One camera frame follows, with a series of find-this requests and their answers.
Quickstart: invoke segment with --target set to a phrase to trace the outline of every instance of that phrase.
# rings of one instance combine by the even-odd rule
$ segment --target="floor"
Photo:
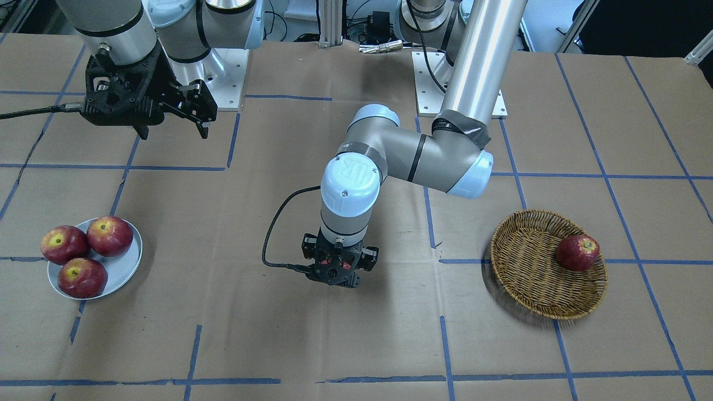
[[[0,110],[80,99],[87,58],[76,37],[0,36]],[[713,400],[713,91],[680,59],[513,53],[480,198],[387,179],[356,290],[261,264],[273,213],[319,182],[358,108],[429,133],[411,73],[407,53],[265,43],[207,140],[171,117],[147,141],[76,115],[0,121],[0,399]],[[590,316],[488,290],[493,230],[523,208],[599,240]],[[39,239],[108,213],[142,234],[136,275],[62,298]],[[268,259],[301,263],[318,215],[316,193],[295,198]]]

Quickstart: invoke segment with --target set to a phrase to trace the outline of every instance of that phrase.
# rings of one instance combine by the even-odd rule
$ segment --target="apple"
[[[42,238],[40,249],[47,260],[57,265],[87,256],[91,251],[86,234],[72,225],[51,229]]]
[[[104,291],[109,274],[104,265],[90,258],[74,258],[59,270],[57,285],[74,298],[93,298]]]
[[[583,272],[599,258],[599,243],[589,235],[572,235],[557,246],[557,261],[571,271]]]
[[[118,217],[106,215],[95,219],[87,228],[89,245],[107,258],[123,255],[133,241],[131,226]]]

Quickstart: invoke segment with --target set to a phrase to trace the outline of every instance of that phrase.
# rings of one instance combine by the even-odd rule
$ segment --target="metal post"
[[[567,31],[564,42],[562,42],[560,48],[557,49],[558,53],[566,53],[570,46],[575,43],[577,37],[579,37],[579,34],[582,32],[582,28],[584,28],[584,25],[587,23],[587,21],[589,21],[589,17],[592,16],[592,13],[594,12],[594,9],[597,7],[598,4],[599,0],[585,1],[585,3],[582,5],[579,14],[577,14],[577,18],[575,18],[574,22],[572,23],[570,30]]]
[[[688,53],[688,56],[686,56],[686,63],[697,65],[705,59],[711,50],[713,50],[713,30],[711,30],[706,37],[703,38],[698,46]]]
[[[319,47],[342,45],[342,0],[318,0],[321,24],[319,29]]]
[[[473,3],[441,111],[487,122],[505,74],[527,0]]]

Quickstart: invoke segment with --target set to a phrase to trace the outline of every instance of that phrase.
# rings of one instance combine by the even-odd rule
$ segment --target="white plate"
[[[93,218],[91,220],[87,220],[84,223],[77,225],[77,228],[86,233],[89,224],[94,220],[96,219]],[[47,278],[49,279],[49,283],[52,284],[54,290],[57,291],[60,295],[73,300],[92,300],[109,295],[121,288],[124,284],[126,284],[131,278],[131,276],[136,273],[136,269],[138,268],[139,262],[141,261],[141,251],[143,250],[141,234],[138,233],[138,230],[136,230],[136,227],[134,227],[133,224],[129,223],[128,221],[126,222],[128,223],[128,225],[131,226],[131,230],[134,233],[133,241],[131,242],[131,246],[129,247],[129,250],[126,251],[126,253],[124,253],[122,256],[106,258],[92,250],[89,253],[89,256],[87,256],[87,258],[94,259],[104,265],[104,268],[106,268],[106,271],[109,274],[109,279],[107,280],[106,286],[104,287],[104,291],[101,294],[93,298],[70,297],[62,290],[60,290],[59,285],[57,284],[57,277],[59,276],[59,270],[62,269],[62,266],[56,265],[52,262],[47,262]]]

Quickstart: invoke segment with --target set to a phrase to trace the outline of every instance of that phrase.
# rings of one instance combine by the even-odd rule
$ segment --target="plate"
[[[77,225],[76,227],[86,233],[89,224],[94,220],[96,219],[93,218],[91,220],[87,220],[84,223]],[[138,230],[136,230],[136,227],[134,227],[133,224],[129,223],[128,221],[126,222],[131,227],[131,230],[134,233],[133,241],[131,242],[131,246],[126,251],[126,253],[124,253],[122,256],[107,258],[102,255],[99,255],[97,252],[94,252],[94,250],[92,250],[89,253],[89,256],[87,256],[87,258],[94,259],[104,265],[104,268],[106,268],[106,272],[109,275],[109,279],[106,282],[104,291],[101,294],[92,298],[75,298],[65,294],[62,290],[59,289],[59,284],[57,284],[57,276],[59,276],[59,270],[62,269],[62,266],[52,262],[47,262],[47,278],[49,279],[50,284],[52,284],[54,290],[57,291],[57,293],[59,293],[60,295],[73,300],[93,300],[96,298],[105,297],[113,293],[114,291],[117,291],[124,284],[126,284],[129,279],[131,279],[131,277],[134,275],[134,273],[136,273],[136,269],[138,269],[138,265],[141,262],[141,253],[143,250],[141,234],[139,234]]]
[[[564,269],[555,258],[560,241],[587,235],[576,223],[549,210],[525,209],[498,225],[491,240],[491,265],[506,292],[525,308],[552,319],[589,315],[607,291],[600,253],[584,272]]]

